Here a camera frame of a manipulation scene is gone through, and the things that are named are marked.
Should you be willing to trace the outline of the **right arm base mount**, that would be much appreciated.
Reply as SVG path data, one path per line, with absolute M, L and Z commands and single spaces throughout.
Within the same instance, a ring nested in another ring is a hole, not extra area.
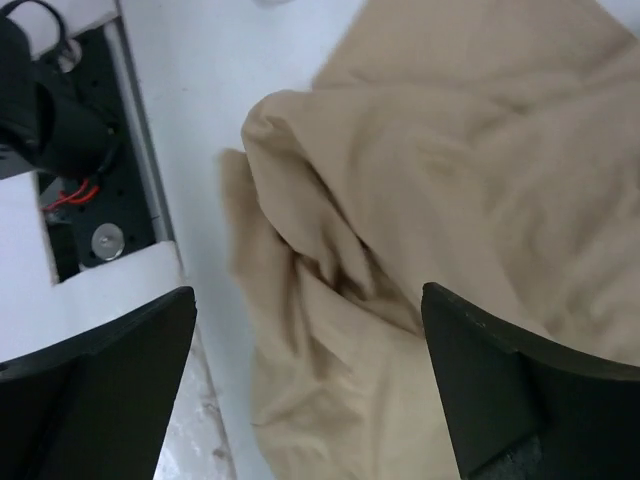
M 57 282 L 174 237 L 124 26 L 114 20 L 75 39 L 82 58 L 66 87 L 108 139 L 87 179 L 38 176 Z

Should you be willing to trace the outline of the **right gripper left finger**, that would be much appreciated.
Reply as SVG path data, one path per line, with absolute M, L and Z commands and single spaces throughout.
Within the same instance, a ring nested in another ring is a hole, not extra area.
M 194 327 L 194 291 L 179 287 L 2 362 L 2 478 L 152 478 Z

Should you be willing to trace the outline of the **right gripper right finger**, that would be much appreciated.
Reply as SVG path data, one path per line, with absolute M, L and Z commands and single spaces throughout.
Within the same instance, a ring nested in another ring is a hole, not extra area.
M 639 370 L 568 348 L 437 283 L 421 314 L 463 479 L 636 479 Z

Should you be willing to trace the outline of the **beige t shirt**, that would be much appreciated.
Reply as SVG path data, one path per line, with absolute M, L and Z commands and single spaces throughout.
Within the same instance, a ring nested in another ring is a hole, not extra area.
M 639 361 L 639 41 L 594 1 L 371 1 L 221 156 L 278 479 L 454 479 L 438 283 Z

